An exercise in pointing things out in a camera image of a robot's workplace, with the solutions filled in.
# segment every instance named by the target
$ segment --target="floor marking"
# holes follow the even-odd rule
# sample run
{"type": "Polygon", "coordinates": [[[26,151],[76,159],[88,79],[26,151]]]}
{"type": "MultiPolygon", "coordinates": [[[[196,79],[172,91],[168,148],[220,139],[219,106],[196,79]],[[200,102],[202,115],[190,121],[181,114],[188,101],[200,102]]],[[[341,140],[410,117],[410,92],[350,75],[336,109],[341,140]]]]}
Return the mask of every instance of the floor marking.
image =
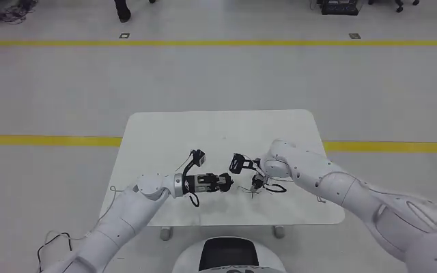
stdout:
{"type": "Polygon", "coordinates": [[[2,40],[0,46],[437,46],[437,40],[2,40]]]}
{"type": "MultiPolygon", "coordinates": [[[[119,147],[118,136],[0,135],[0,145],[119,147]]],[[[437,153],[435,142],[323,141],[327,152],[437,153]]]]}

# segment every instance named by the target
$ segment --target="table leg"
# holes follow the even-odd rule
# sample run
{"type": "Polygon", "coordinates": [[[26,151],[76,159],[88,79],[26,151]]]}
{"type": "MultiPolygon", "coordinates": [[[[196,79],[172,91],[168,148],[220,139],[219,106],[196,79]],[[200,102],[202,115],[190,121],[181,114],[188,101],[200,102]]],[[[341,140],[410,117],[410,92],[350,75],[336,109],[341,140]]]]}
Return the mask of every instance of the table leg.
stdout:
{"type": "Polygon", "coordinates": [[[170,240],[172,235],[173,227],[161,227],[159,238],[161,238],[162,241],[170,240]]]}
{"type": "Polygon", "coordinates": [[[285,229],[284,226],[273,226],[273,235],[277,239],[282,239],[285,237],[285,229]]]}

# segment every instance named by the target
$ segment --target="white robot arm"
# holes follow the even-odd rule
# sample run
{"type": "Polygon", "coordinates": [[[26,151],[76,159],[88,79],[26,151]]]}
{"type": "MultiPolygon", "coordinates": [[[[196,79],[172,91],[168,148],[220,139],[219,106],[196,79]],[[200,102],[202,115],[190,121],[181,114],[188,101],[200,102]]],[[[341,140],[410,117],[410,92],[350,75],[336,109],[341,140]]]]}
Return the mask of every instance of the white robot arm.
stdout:
{"type": "Polygon", "coordinates": [[[193,150],[191,154],[193,159],[183,173],[139,177],[119,194],[107,215],[78,250],[44,273],[101,273],[118,250],[149,223],[169,195],[177,198],[187,193],[230,189],[233,182],[227,173],[220,176],[212,173],[186,175],[193,165],[200,167],[205,161],[201,150],[193,150]]]}
{"type": "Polygon", "coordinates": [[[274,141],[259,167],[266,177],[291,177],[297,186],[355,214],[409,272],[437,272],[437,205],[432,201],[371,186],[287,141],[274,141]]]}

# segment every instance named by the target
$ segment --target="black shoe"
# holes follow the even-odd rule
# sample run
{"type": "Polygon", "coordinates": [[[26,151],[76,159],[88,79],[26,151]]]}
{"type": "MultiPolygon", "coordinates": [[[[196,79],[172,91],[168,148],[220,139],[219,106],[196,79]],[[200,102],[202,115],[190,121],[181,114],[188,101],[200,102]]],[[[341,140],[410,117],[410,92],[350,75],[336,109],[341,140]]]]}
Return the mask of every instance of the black shoe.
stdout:
{"type": "Polygon", "coordinates": [[[118,18],[120,19],[120,22],[126,23],[130,19],[130,10],[127,9],[124,12],[118,12],[118,18]]]}

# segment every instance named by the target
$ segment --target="small object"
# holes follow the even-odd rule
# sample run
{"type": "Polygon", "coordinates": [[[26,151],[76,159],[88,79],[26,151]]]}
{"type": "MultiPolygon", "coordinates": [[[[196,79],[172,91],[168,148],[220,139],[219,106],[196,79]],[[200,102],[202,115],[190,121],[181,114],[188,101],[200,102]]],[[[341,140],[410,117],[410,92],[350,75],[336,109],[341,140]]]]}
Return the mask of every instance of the small object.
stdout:
{"type": "Polygon", "coordinates": [[[323,200],[321,197],[317,197],[317,202],[319,202],[319,203],[323,203],[323,204],[326,203],[326,201],[323,200]]]}
{"type": "Polygon", "coordinates": [[[233,174],[240,174],[242,169],[249,169],[256,171],[257,168],[253,166],[255,163],[258,167],[261,160],[259,158],[252,160],[247,160],[242,154],[234,154],[231,164],[229,166],[229,171],[233,174]]]}
{"type": "Polygon", "coordinates": [[[193,163],[198,167],[205,163],[205,153],[202,150],[193,151],[193,163]]]}
{"type": "Polygon", "coordinates": [[[285,237],[284,226],[273,226],[273,235],[276,239],[282,239],[285,237]]]}
{"type": "Polygon", "coordinates": [[[130,33],[122,33],[122,34],[120,34],[120,37],[118,37],[119,39],[129,39],[129,36],[130,36],[130,33]]]}
{"type": "Polygon", "coordinates": [[[358,33],[349,33],[349,37],[351,39],[361,39],[361,36],[358,33]]]}
{"type": "Polygon", "coordinates": [[[173,227],[161,227],[159,238],[161,238],[162,241],[170,240],[172,235],[173,235],[173,227]]]}

